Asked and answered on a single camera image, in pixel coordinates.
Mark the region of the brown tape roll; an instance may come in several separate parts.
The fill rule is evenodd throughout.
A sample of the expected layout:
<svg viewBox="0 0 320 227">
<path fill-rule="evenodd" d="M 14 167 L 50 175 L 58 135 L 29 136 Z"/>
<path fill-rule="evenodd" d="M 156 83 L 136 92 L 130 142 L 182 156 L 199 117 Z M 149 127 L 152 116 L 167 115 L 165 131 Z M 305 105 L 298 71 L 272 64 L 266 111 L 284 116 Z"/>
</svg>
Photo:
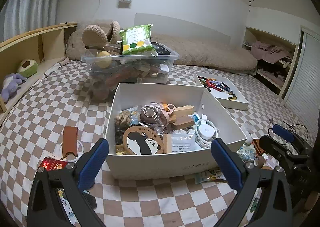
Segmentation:
<svg viewBox="0 0 320 227">
<path fill-rule="evenodd" d="M 265 165 L 265 158 L 262 155 L 257 155 L 253 160 L 253 164 L 257 168 L 262 168 Z"/>
</svg>

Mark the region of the wooden bed shelf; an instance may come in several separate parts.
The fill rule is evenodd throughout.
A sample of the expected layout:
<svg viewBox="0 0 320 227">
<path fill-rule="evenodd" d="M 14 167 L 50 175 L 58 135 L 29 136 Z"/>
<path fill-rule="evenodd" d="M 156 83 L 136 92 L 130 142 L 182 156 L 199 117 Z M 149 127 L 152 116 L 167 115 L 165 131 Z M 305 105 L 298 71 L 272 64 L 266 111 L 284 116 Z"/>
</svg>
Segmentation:
<svg viewBox="0 0 320 227">
<path fill-rule="evenodd" d="M 39 65 L 37 73 L 21 85 L 12 99 L 7 103 L 1 101 L 1 122 L 34 83 L 44 78 L 49 68 L 66 58 L 65 44 L 76 26 L 73 22 L 52 25 L 14 36 L 1 43 L 1 80 L 16 72 L 20 62 L 25 59 L 35 60 Z"/>
</svg>

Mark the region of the beige rope knot ball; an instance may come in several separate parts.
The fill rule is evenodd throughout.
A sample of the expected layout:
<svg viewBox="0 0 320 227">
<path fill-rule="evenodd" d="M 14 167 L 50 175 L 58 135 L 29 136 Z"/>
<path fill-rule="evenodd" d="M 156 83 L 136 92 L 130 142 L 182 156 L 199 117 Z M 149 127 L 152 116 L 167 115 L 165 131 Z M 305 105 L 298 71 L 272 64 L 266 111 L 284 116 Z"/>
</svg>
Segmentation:
<svg viewBox="0 0 320 227">
<path fill-rule="evenodd" d="M 121 111 L 116 117 L 115 117 L 115 125 L 119 128 L 129 127 L 131 124 L 131 117 L 129 111 Z"/>
</svg>

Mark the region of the wall closet with clothes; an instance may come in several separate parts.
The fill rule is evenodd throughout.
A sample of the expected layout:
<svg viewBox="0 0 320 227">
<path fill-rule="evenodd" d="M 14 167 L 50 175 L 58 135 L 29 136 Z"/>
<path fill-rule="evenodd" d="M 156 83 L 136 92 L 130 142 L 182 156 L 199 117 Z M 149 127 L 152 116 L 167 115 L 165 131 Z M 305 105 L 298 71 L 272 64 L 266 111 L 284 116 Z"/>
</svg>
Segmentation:
<svg viewBox="0 0 320 227">
<path fill-rule="evenodd" d="M 243 48 L 258 61 L 257 79 L 283 99 L 299 59 L 299 45 L 278 35 L 247 27 Z"/>
</svg>

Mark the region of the brown quilted blanket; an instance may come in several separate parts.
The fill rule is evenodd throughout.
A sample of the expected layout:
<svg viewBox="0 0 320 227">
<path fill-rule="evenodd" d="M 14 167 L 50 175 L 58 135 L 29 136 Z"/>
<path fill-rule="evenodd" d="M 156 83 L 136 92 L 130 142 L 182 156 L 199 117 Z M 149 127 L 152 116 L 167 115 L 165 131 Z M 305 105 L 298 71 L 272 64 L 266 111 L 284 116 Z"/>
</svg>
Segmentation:
<svg viewBox="0 0 320 227">
<path fill-rule="evenodd" d="M 92 20 L 77 23 L 75 31 L 69 36 L 66 56 L 71 60 L 80 60 L 86 49 L 82 33 L 88 25 L 98 25 L 108 38 L 120 40 L 113 36 L 114 21 Z M 257 71 L 257 59 L 244 48 L 232 46 L 219 41 L 202 38 L 181 38 L 152 32 L 151 40 L 161 43 L 176 51 L 180 57 L 174 64 L 202 66 L 231 73 L 251 74 Z"/>
</svg>

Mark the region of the yellow wooden ball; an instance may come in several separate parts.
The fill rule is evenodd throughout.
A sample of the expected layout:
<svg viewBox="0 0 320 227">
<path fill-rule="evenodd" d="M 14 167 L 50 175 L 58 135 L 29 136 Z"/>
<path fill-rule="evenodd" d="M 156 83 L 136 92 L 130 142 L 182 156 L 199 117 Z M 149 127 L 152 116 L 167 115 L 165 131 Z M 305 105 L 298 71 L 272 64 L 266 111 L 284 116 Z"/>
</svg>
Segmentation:
<svg viewBox="0 0 320 227">
<path fill-rule="evenodd" d="M 110 66 L 112 63 L 111 54 L 108 51 L 101 51 L 97 54 L 97 62 L 96 65 L 100 68 L 104 69 Z"/>
</svg>

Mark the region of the white shallow tray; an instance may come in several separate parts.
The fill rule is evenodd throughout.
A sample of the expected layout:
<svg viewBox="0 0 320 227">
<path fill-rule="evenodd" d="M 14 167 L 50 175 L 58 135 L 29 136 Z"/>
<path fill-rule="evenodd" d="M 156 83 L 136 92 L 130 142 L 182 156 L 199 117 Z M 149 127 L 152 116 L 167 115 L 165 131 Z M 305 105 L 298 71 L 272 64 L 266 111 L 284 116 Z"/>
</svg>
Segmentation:
<svg viewBox="0 0 320 227">
<path fill-rule="evenodd" d="M 246 110 L 249 102 L 238 88 L 226 77 L 209 73 L 196 72 L 194 79 L 197 86 L 203 86 L 225 108 Z"/>
</svg>

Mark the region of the wooden block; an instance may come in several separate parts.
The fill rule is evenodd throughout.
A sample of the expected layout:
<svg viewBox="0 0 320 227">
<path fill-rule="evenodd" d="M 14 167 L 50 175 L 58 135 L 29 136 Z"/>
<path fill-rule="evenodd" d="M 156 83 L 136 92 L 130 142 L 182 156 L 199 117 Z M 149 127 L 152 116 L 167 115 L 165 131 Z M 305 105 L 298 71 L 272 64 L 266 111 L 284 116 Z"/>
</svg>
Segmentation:
<svg viewBox="0 0 320 227">
<path fill-rule="evenodd" d="M 193 114 L 194 114 L 194 106 L 192 105 L 176 107 L 172 113 L 172 115 L 175 115 L 177 117 L 188 116 Z"/>
</svg>

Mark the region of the red cardboard box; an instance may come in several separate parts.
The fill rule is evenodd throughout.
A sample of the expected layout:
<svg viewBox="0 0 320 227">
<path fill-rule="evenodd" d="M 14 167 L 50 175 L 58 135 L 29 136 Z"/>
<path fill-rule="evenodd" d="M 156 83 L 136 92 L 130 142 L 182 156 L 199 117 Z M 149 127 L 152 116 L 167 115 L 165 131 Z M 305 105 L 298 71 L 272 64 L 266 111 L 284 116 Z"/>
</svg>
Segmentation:
<svg viewBox="0 0 320 227">
<path fill-rule="evenodd" d="M 47 171 L 60 170 L 63 169 L 66 165 L 66 161 L 56 160 L 49 157 L 45 157 L 40 163 L 40 167 L 45 168 Z"/>
</svg>

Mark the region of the pink folding scissors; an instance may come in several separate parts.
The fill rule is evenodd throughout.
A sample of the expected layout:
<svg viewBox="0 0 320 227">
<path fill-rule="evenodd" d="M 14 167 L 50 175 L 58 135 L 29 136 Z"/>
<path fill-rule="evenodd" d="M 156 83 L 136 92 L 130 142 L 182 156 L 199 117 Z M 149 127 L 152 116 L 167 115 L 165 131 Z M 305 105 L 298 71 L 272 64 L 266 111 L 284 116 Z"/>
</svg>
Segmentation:
<svg viewBox="0 0 320 227">
<path fill-rule="evenodd" d="M 170 121 L 170 116 L 175 111 L 176 106 L 169 103 L 163 103 L 161 106 L 161 113 L 160 113 L 160 122 L 164 127 L 167 127 Z"/>
</svg>

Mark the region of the clear plastic storage bin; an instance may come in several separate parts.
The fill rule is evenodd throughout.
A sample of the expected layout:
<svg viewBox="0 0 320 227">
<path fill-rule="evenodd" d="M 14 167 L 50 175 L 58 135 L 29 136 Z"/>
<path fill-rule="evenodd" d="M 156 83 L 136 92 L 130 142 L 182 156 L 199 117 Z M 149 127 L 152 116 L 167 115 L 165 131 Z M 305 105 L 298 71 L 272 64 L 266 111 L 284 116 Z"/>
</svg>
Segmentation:
<svg viewBox="0 0 320 227">
<path fill-rule="evenodd" d="M 93 98 L 99 101 L 113 97 L 122 82 L 166 84 L 174 62 L 180 58 L 176 51 L 160 45 L 157 57 L 111 55 L 112 63 L 102 69 L 96 65 L 99 52 L 101 50 L 89 49 L 81 57 L 81 61 L 87 64 Z"/>
</svg>

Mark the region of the blue floral fabric pouch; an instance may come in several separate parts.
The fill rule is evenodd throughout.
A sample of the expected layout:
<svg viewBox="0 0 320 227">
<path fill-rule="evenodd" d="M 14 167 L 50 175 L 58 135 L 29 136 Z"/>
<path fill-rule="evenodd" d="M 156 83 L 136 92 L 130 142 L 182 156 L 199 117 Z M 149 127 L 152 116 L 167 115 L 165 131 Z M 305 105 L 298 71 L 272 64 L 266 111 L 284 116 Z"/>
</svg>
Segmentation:
<svg viewBox="0 0 320 227">
<path fill-rule="evenodd" d="M 253 144 L 244 143 L 236 153 L 243 161 L 253 161 L 256 157 L 256 150 Z"/>
</svg>

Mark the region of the green wet wipes pack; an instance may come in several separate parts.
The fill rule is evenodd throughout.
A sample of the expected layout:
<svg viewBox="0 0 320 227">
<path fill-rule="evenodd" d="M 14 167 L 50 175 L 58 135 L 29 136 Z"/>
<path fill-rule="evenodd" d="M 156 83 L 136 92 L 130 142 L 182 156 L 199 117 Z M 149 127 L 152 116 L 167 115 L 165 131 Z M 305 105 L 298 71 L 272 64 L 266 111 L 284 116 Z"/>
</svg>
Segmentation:
<svg viewBox="0 0 320 227">
<path fill-rule="evenodd" d="M 120 31 L 123 55 L 149 55 L 157 57 L 158 53 L 151 43 L 153 24 L 137 25 Z"/>
</svg>

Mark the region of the avocado plush toy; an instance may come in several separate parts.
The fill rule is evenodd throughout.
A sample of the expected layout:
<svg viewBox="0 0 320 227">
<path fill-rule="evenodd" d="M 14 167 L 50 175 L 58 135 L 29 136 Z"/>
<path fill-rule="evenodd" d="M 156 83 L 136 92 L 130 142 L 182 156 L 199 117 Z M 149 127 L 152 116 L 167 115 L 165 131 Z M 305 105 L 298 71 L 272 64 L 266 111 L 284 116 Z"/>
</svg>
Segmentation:
<svg viewBox="0 0 320 227">
<path fill-rule="evenodd" d="M 17 72 L 25 78 L 29 78 L 37 73 L 38 64 L 35 60 L 26 59 L 20 63 Z"/>
</svg>

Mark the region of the white round tape measure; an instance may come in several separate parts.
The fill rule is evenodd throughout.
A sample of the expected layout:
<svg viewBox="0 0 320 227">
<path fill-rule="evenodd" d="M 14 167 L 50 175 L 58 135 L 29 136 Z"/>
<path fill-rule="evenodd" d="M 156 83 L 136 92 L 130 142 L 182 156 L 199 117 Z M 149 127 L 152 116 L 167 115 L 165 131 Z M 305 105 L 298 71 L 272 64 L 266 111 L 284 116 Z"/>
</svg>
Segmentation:
<svg viewBox="0 0 320 227">
<path fill-rule="evenodd" d="M 200 124 L 198 127 L 199 136 L 204 140 L 210 140 L 215 136 L 216 130 L 209 124 Z"/>
</svg>

